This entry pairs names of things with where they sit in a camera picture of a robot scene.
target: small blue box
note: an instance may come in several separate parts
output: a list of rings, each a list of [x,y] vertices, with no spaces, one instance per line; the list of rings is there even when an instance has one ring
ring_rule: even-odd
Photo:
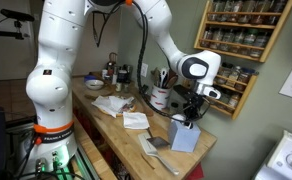
[[[200,129],[196,123],[193,123],[193,127],[188,129],[180,122],[172,121],[168,129],[168,139],[171,150],[193,152],[198,142],[199,135]]]

